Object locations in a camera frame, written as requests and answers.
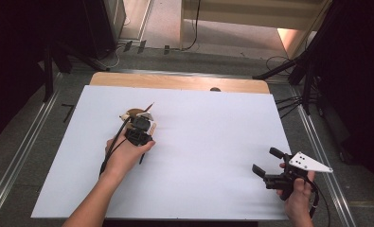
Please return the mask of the grey cabinet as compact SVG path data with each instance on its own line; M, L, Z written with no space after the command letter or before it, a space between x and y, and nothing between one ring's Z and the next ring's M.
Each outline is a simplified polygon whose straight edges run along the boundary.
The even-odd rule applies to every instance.
M121 35L126 19L126 12L123 0L103 0L109 26L112 30L114 40L117 41Z

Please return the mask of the black curtain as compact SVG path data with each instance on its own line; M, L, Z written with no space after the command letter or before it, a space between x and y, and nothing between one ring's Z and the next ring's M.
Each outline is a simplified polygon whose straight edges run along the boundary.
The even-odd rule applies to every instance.
M0 0L0 134L45 87L44 50L71 46L65 38L82 10L83 0Z
M333 0L318 35L315 72L347 130L341 146L374 174L374 0Z

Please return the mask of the black tripod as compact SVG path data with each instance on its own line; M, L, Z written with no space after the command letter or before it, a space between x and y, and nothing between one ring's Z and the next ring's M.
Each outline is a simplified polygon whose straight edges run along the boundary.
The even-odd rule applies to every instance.
M321 43L322 38L325 36L333 16L329 16L329 8L332 6L333 0L326 0L326 3L322 6L320 12L315 18L315 22L312 26L315 26L319 20L319 29L314 35L312 41L309 44L304 45L303 52L297 57L287 60L278 67L258 76L252 76L252 79L266 80L276 74L285 71L289 68L293 68L292 73L288 76L288 81L291 85L297 85L301 80L304 80L304 89L300 97L302 108L306 114L309 114L309 104L311 99L311 90L314 83L313 78L313 64L312 59L314 58L314 51Z

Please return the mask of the metal floor rail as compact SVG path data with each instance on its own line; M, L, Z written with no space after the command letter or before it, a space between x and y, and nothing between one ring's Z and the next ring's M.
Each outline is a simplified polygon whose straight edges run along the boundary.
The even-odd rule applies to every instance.
M58 73L53 80L56 87L51 97L43 103L37 112L32 124L22 140L19 148L15 152L7 170L0 181L0 209L2 208L10 190L12 189L25 161L29 155L36 139L43 128L62 88L63 73Z
M313 216L316 227L359 227L348 205L348 200L337 178L337 168L327 156L326 147L321 140L319 130L314 124L314 112L307 115L304 108L296 108L299 123L303 126L304 138L308 140L308 149L304 153L326 166L331 166L332 173L316 173L314 183L319 187L319 205Z

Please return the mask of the white table mat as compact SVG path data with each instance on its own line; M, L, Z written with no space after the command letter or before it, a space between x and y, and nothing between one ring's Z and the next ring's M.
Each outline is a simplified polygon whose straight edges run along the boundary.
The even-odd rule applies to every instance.
M154 147L111 199L108 218L276 220L283 202L252 171L280 173L270 148L289 151L270 95L87 85L34 218L67 218L95 185L120 115L149 105Z

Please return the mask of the wooden animal pen cup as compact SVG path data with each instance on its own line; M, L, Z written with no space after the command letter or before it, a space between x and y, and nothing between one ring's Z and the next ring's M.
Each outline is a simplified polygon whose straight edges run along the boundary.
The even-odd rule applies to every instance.
M125 122L126 120L128 120L127 125L131 126L132 123L134 122L134 120L136 119L136 117L139 114L145 114L145 113L146 113L146 111L144 111L142 109L133 108L133 109L128 110L126 113L122 114L120 116L120 118L121 118L121 120L123 122Z

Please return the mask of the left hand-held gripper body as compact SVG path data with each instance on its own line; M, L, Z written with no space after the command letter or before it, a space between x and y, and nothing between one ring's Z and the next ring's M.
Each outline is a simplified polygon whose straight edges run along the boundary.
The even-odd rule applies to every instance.
M153 118L149 112L137 113L129 117L125 137L135 146L144 146L152 140L148 130Z

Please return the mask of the light wooden shelf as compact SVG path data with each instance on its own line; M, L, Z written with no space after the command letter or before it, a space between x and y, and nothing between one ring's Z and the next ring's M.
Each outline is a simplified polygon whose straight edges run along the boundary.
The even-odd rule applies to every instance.
M313 31L323 23L333 0L181 0L180 43L185 19L275 27L287 56L296 58Z

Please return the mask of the black metal stand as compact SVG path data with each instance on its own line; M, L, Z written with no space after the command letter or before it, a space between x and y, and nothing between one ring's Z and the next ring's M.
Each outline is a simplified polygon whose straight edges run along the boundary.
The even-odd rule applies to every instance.
M45 97L44 102L47 102L53 95L53 64L56 64L59 71L62 73L70 73L72 71L72 64L68 59L68 55L87 64L98 72L109 72L107 66L100 67L85 55L81 54L71 46L61 43L52 42L48 44L44 50L44 74L45 74Z

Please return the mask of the wooden table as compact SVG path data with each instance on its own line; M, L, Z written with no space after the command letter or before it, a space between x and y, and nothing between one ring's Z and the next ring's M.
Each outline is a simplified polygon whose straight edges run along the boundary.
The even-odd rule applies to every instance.
M97 72L92 76L90 84L98 86L121 86L195 91L214 91L215 89L219 89L221 92L233 93L270 93L268 84L263 80L218 79L209 77L143 73Z

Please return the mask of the person's left hand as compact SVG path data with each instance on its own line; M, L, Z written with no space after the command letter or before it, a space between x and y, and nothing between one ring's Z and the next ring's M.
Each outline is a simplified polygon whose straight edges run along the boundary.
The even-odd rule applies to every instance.
M154 145L155 142L150 141L144 146L135 146L125 137L125 132L122 131L116 142L113 139L107 142L106 151L110 153L110 157L100 178L120 184L127 173L139 162L140 157Z

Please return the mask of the person's right hand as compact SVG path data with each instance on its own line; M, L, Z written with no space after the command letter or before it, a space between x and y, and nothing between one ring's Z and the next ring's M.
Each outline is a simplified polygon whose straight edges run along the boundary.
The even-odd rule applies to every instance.
M294 180L294 191L285 200L284 209L287 217L310 216L309 204L312 186L302 178Z

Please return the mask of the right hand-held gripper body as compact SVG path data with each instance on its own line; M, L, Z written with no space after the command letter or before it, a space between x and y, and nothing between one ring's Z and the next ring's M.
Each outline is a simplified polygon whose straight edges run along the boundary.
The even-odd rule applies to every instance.
M263 181L267 189L282 190L283 193L280 198L283 201L287 200L293 193L295 179L304 179L312 186L312 189L316 191L316 186L312 180L308 178L308 172L333 172L331 167L325 166L302 152L297 152L295 155L284 153L282 160L285 164L283 172L279 175L266 174Z

